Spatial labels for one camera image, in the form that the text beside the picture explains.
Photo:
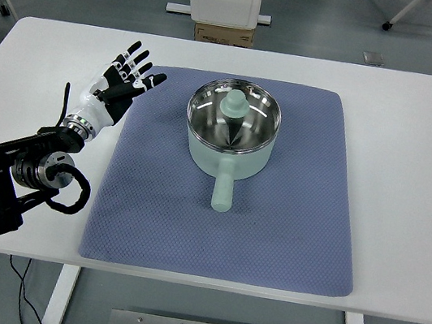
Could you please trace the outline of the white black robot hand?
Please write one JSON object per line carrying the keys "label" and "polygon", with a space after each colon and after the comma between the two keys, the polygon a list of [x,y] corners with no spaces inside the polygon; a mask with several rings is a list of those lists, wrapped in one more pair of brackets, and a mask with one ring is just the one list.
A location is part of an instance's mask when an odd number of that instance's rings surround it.
{"label": "white black robot hand", "polygon": [[136,41],[107,65],[81,93],[78,107],[68,114],[91,132],[114,126],[132,106],[136,97],[161,85],[165,73],[151,73],[150,52]]}

